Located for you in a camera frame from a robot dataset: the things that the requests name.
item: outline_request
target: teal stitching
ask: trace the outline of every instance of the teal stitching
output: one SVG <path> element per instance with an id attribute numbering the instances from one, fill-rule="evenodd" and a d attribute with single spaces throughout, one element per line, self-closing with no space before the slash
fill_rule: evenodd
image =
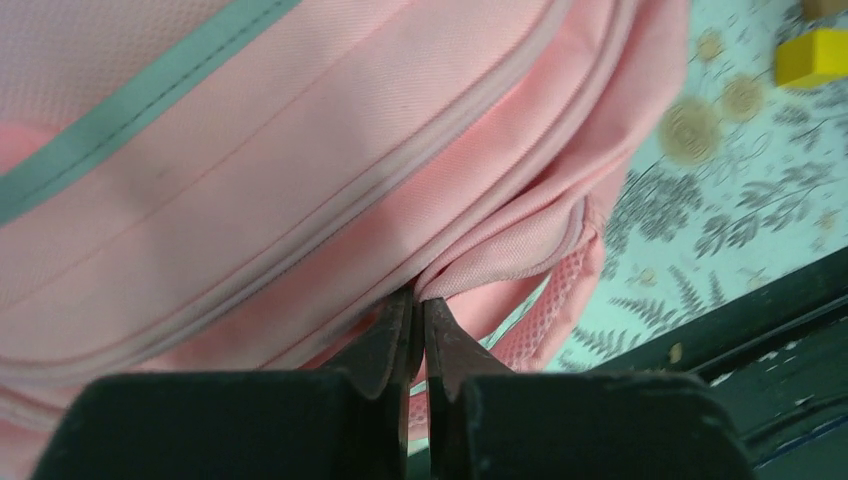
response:
<path id="1" fill-rule="evenodd" d="M 64 170 L 62 170 L 62 171 L 58 172 L 58 173 L 57 173 L 55 176 L 53 176 L 51 179 L 49 179 L 49 180 L 47 180 L 46 182 L 44 182 L 43 184 L 41 184 L 41 186 L 36 187 L 36 188 L 34 188 L 34 189 L 30 190 L 28 193 L 24 194 L 24 195 L 23 195 L 23 196 L 21 196 L 21 197 L 18 197 L 18 200 L 17 200 L 17 201 L 15 201 L 15 203 L 14 203 L 13 205 L 20 205 L 21 203 L 24 203 L 24 202 L 25 202 L 28 198 L 30 198 L 31 196 L 33 196 L 33 195 L 35 195 L 36 193 L 40 192 L 41 190 L 44 190 L 45 188 L 47 188 L 48 186 L 50 186 L 50 184 L 51 184 L 51 183 L 55 182 L 55 181 L 56 181 L 59 177 L 61 177 L 62 175 L 64 175 L 64 174 L 65 174 L 65 173 L 67 173 L 68 171 L 72 170 L 74 167 L 76 167 L 76 166 L 77 166 L 77 165 L 79 165 L 80 163 L 84 162 L 84 161 L 85 161 L 88 157 L 90 157 L 90 156 L 94 155 L 94 154 L 95 154 L 98 150 L 100 150 L 101 148 L 103 148 L 103 146 L 104 146 L 104 145 L 106 145 L 107 143 L 109 143 L 109 141 L 111 141 L 113 138 L 115 138 L 115 137 L 116 137 L 118 134 L 120 134 L 122 131 L 126 130 L 126 129 L 130 126 L 130 125 L 132 125 L 132 124 L 133 124 L 135 121 L 137 121 L 139 118 L 141 118 L 141 116 L 142 116 L 142 115 L 144 115 L 144 114 L 145 114 L 145 112 L 147 112 L 148 110 L 150 110 L 151 108 L 153 108 L 153 106 L 155 106 L 158 102 L 160 102 L 163 98 L 165 98 L 165 96 L 167 96 L 167 95 L 168 95 L 169 93 L 171 93 L 174 89 L 176 89 L 177 87 L 179 87 L 179 86 L 180 86 L 183 82 L 185 82 L 186 80 L 188 80 L 188 78 L 189 78 L 189 77 L 191 77 L 191 76 L 192 76 L 195 72 L 197 72 L 198 70 L 200 70 L 201 68 L 203 68 L 203 66 L 204 66 L 204 65 L 206 65 L 207 63 L 209 63 L 209 62 L 210 62 L 212 59 L 214 59 L 216 56 L 220 55 L 220 53 L 221 53 L 222 51 L 224 51 L 224 49 L 225 49 L 225 48 L 227 48 L 230 44 L 232 44 L 233 42 L 235 42 L 236 40 L 238 40 L 238 39 L 239 39 L 239 37 L 241 37 L 242 35 L 244 35 L 244 34 L 245 34 L 245 33 L 246 33 L 246 32 L 247 32 L 247 31 L 248 31 L 248 30 L 249 30 L 249 29 L 250 29 L 253 25 L 255 25 L 256 23 L 258 23 L 258 22 L 259 22 L 260 20 L 262 20 L 263 18 L 267 17 L 267 16 L 271 13 L 271 11 L 272 11 L 272 10 L 274 10 L 276 7 L 279 7 L 279 6 L 280 6 L 280 5 L 281 5 L 284 1 L 286 1 L 286 0 L 278 0 L 278 1 L 274 2 L 274 3 L 270 6 L 270 7 L 268 7 L 268 8 L 267 8 L 267 9 L 265 9 L 262 13 L 260 13 L 260 14 L 259 14 L 256 18 L 254 18 L 254 19 L 253 19 L 253 20 L 251 20 L 249 23 L 247 23 L 247 25 L 245 25 L 244 27 L 242 27 L 242 28 L 241 28 L 238 32 L 236 32 L 236 33 L 235 33 L 232 37 L 230 37 L 229 39 L 227 39 L 227 41 L 226 41 L 226 42 L 224 42 L 223 44 L 221 44 L 221 46 L 219 46 L 217 49 L 215 49 L 215 51 L 214 51 L 214 52 L 212 52 L 212 53 L 210 53 L 209 55 L 207 55 L 207 56 L 206 56 L 206 58 L 204 58 L 203 60 L 201 60 L 201 61 L 200 61 L 197 65 L 195 65 L 195 66 L 194 66 L 194 67 L 192 67 L 190 70 L 188 70 L 185 74 L 183 74 L 183 76 L 181 76 L 181 77 L 180 77 L 180 78 L 179 78 L 176 82 L 174 82 L 174 83 L 173 83 L 173 85 L 171 85 L 170 87 L 168 87 L 167 89 L 165 89 L 165 90 L 164 90 L 161 94 L 159 94 L 159 96 L 157 96 L 154 100 L 150 101 L 150 103 L 148 103 L 147 105 L 145 105 L 145 106 L 144 106 L 144 108 L 142 108 L 142 109 L 141 109 L 141 110 L 140 110 L 137 114 L 133 115 L 133 117 L 132 117 L 132 118 L 130 118 L 129 120 L 127 120 L 127 121 L 126 121 L 123 125 L 121 125 L 120 127 L 118 127 L 115 131 L 113 131 L 113 132 L 112 132 L 111 134 L 109 134 L 107 137 L 105 137 L 105 138 L 104 138 L 104 139 L 103 139 L 100 143 L 98 143 L 97 145 L 95 145 L 95 146 L 94 146 L 94 147 L 93 147 L 93 148 L 92 148 L 92 149 L 91 149 L 88 153 L 86 153 L 86 154 L 85 154 L 85 155 L 83 155 L 82 157 L 79 157 L 76 161 L 74 161 L 74 162 L 73 162 L 71 165 L 69 165 L 67 168 L 65 168 Z"/>

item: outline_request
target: pink backpack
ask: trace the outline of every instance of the pink backpack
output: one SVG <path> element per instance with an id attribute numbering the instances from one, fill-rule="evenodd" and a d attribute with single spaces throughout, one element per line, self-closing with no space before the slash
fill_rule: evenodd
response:
<path id="1" fill-rule="evenodd" d="M 481 338 L 547 281 L 492 349 L 543 367 L 688 23 L 678 0 L 0 9 L 3 478 L 95 377 L 316 365 L 409 282 Z"/>

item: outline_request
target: yellow block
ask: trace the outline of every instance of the yellow block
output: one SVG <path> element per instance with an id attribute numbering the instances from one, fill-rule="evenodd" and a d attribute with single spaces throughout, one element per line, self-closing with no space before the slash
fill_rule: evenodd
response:
<path id="1" fill-rule="evenodd" d="M 819 28 L 777 47 L 779 87 L 813 88 L 848 76 L 848 30 Z"/>

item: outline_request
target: floral tablecloth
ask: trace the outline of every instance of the floral tablecloth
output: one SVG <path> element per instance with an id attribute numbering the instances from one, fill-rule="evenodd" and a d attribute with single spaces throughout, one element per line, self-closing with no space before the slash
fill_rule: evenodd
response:
<path id="1" fill-rule="evenodd" d="M 692 3 L 684 92 L 633 157 L 600 284 L 549 370 L 589 369 L 848 245 L 848 82 L 773 81 L 778 44 L 848 13 Z"/>

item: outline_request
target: dark green edge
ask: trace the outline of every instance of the dark green edge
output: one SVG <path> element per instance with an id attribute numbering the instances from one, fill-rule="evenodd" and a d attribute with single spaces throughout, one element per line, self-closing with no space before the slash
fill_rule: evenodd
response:
<path id="1" fill-rule="evenodd" d="M 300 0 L 236 0 L 50 143 L 0 176 L 0 226 L 61 192 L 141 132 Z"/>

